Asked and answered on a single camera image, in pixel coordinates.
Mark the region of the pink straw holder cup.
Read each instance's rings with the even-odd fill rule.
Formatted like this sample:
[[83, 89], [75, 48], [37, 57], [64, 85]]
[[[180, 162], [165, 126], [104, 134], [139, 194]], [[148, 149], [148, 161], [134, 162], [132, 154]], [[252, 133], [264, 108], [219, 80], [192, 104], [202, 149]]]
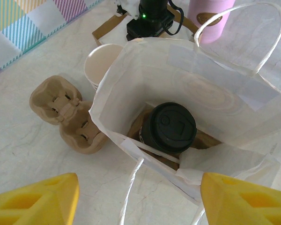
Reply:
[[[212, 16], [234, 6], [236, 0], [190, 0], [187, 18], [198, 28]], [[202, 32], [200, 42], [210, 44], [216, 41], [223, 32], [229, 13], [217, 18]]]

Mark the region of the stack of paper cups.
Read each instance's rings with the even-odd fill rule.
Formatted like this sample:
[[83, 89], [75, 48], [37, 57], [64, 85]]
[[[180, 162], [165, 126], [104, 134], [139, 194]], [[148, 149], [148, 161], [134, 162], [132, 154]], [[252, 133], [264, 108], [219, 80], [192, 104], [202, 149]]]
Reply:
[[86, 57], [84, 74], [95, 90], [123, 48], [118, 44], [104, 44]]

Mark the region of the stack of cardboard cup carriers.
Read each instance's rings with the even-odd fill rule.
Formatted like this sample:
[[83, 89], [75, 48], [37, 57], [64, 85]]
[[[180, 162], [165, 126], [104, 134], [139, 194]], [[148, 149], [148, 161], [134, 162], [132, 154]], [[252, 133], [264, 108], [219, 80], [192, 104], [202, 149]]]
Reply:
[[108, 140], [91, 119], [92, 104], [83, 101], [78, 89], [59, 75], [44, 80], [30, 96], [32, 111], [43, 121], [59, 126], [63, 141], [81, 154], [98, 152]]

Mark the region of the white paper bag with handles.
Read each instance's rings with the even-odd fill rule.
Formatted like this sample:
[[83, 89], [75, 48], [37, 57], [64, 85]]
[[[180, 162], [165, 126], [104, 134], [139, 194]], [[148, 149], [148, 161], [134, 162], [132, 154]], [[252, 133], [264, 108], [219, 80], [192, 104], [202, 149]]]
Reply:
[[[281, 7], [271, 4], [279, 12]], [[277, 47], [281, 24], [269, 51], [254, 69], [236, 65], [194, 40], [146, 37], [127, 42], [107, 70], [89, 111], [93, 122], [119, 148], [164, 176], [194, 204], [201, 202], [204, 172], [216, 172], [270, 187], [279, 163], [238, 145], [281, 129], [281, 86], [259, 73]], [[197, 128], [220, 141], [207, 150], [189, 149], [174, 170], [148, 154], [157, 153], [127, 132], [146, 105], [184, 106]]]

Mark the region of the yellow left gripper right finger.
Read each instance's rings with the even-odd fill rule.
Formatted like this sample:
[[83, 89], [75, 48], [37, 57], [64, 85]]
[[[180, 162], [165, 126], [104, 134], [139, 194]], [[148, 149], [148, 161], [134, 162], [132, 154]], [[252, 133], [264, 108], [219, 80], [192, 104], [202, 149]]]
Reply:
[[281, 225], [281, 191], [218, 173], [200, 186], [208, 225]]

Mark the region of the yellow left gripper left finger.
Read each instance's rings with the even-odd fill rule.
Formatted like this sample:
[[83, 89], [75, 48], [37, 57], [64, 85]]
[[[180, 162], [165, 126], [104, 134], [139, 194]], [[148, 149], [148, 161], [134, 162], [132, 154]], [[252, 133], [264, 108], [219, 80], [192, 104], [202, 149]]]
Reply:
[[0, 194], [0, 225], [72, 225], [79, 200], [76, 173]]

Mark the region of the cardboard cup carrier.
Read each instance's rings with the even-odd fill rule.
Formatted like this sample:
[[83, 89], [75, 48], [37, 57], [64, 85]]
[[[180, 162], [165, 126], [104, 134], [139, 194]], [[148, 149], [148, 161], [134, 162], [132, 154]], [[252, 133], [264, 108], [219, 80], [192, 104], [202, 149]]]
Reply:
[[[129, 129], [128, 133], [127, 133], [127, 137], [135, 139], [137, 141], [140, 141], [139, 138], [139, 130], [143, 124], [144, 121], [146, 121], [149, 117], [149, 114], [152, 112], [152, 109], [145, 109], [143, 110], [135, 119], [135, 121], [132, 123], [131, 128]], [[216, 146], [218, 144], [220, 144], [221, 142], [216, 140], [215, 138], [207, 135], [206, 133], [197, 130], [197, 134], [196, 137], [191, 145], [192, 148], [195, 149], [208, 149], [210, 147]], [[143, 148], [141, 148], [141, 150], [147, 154], [149, 154], [150, 156], [154, 157], [155, 159], [157, 159], [158, 161], [160, 161], [161, 163], [169, 166], [170, 168], [174, 169], [175, 171], [177, 171], [179, 169], [179, 163], [173, 162], [169, 159], [164, 158], [163, 156], [159, 156], [155, 153], [152, 153], [148, 150], [145, 150]]]

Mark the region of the black paper coffee cup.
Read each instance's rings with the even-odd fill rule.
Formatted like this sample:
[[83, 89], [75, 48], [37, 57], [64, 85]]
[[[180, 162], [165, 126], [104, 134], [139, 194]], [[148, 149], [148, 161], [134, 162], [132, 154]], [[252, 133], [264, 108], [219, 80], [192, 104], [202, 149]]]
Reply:
[[150, 121], [147, 120], [143, 123], [139, 130], [139, 139], [142, 143], [159, 150], [158, 143], [153, 132], [153, 128], [150, 125]]

